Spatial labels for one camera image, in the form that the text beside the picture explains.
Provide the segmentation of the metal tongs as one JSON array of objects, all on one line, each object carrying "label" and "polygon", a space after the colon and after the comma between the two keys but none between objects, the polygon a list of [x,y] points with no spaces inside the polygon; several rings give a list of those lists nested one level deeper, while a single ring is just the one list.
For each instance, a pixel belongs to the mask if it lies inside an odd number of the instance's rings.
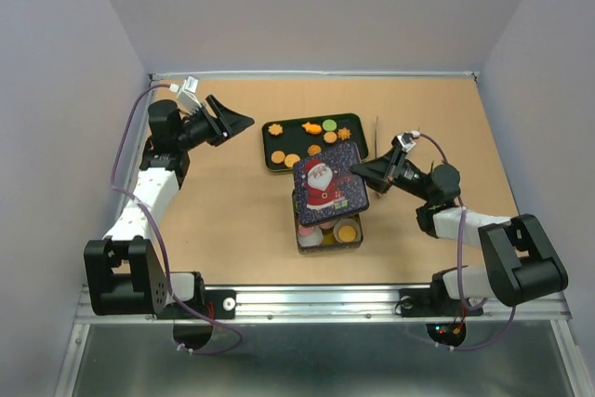
[{"label": "metal tongs", "polygon": [[377,115],[374,121],[374,128],[373,128],[373,147],[374,147],[374,158],[378,158],[382,155],[379,144],[378,138],[378,129],[379,129],[379,116]]}]

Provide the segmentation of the gold tin lid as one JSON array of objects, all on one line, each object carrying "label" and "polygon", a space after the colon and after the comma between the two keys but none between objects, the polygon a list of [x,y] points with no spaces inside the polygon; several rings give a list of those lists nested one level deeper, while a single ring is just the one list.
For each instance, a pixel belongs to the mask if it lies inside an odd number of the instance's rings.
[{"label": "gold tin lid", "polygon": [[348,141],[293,166],[292,197],[301,226],[318,226],[359,214],[369,207],[364,180],[350,170],[360,162],[357,145]]}]

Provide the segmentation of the gold cookie tin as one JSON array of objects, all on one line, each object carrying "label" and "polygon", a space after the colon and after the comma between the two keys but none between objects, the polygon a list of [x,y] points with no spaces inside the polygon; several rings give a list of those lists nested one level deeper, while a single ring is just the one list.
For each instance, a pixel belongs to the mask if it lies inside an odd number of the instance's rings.
[{"label": "gold cookie tin", "polygon": [[362,230],[362,240],[360,243],[352,244],[352,245],[342,245],[342,244],[337,243],[337,241],[335,240],[334,235],[333,235],[333,227],[339,221],[339,219],[338,219],[338,220],[328,221],[328,222],[325,222],[324,224],[317,225],[322,230],[323,235],[324,235],[324,239],[320,245],[308,247],[308,248],[300,247],[298,245],[298,226],[301,224],[298,219],[298,202],[296,199],[295,191],[292,191],[292,206],[293,206],[293,213],[294,213],[294,226],[295,226],[295,233],[296,233],[297,250],[300,254],[306,255],[306,254],[312,254],[312,253],[327,253],[327,252],[331,252],[331,251],[340,251],[340,250],[355,250],[361,246],[361,244],[364,240],[362,220],[361,220],[361,217],[359,214],[355,214],[353,216],[349,216],[346,218],[355,218],[359,221],[359,223],[361,225],[361,230]]}]

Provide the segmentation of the pink cookie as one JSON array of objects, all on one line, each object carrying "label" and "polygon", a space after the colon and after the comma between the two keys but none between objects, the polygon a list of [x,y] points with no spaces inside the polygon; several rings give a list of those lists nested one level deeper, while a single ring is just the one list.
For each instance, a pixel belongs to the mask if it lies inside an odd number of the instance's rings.
[{"label": "pink cookie", "polygon": [[309,235],[312,235],[314,233],[314,228],[313,227],[299,226],[298,229],[297,229],[297,232],[301,236],[309,236]]}]

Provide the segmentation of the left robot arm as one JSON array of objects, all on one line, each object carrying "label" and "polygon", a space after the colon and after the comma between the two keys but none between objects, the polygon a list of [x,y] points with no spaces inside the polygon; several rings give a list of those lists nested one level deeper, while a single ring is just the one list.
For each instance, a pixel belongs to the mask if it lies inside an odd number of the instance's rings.
[{"label": "left robot arm", "polygon": [[149,106],[150,135],[136,186],[131,191],[114,187],[126,204],[107,233],[86,244],[87,286],[93,312],[99,316],[157,315],[173,300],[159,222],[186,178],[189,153],[204,143],[217,147],[255,123],[212,95],[205,103],[191,99],[189,112],[183,115],[172,99]]}]

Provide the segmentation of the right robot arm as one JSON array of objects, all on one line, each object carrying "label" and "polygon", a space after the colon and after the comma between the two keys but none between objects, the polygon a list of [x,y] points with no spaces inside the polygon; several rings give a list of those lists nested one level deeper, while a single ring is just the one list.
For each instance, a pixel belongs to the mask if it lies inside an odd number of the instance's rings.
[{"label": "right robot arm", "polygon": [[449,163],[424,173],[405,149],[394,146],[351,171],[375,192],[396,187],[423,200],[416,210],[420,230],[452,240],[458,249],[478,247],[483,254],[481,266],[466,266],[458,259],[454,268],[433,274],[428,288],[404,290],[402,316],[449,316],[458,310],[480,315],[485,299],[513,308],[567,288],[568,272],[539,219],[531,214],[485,215],[458,204],[460,174]]}]

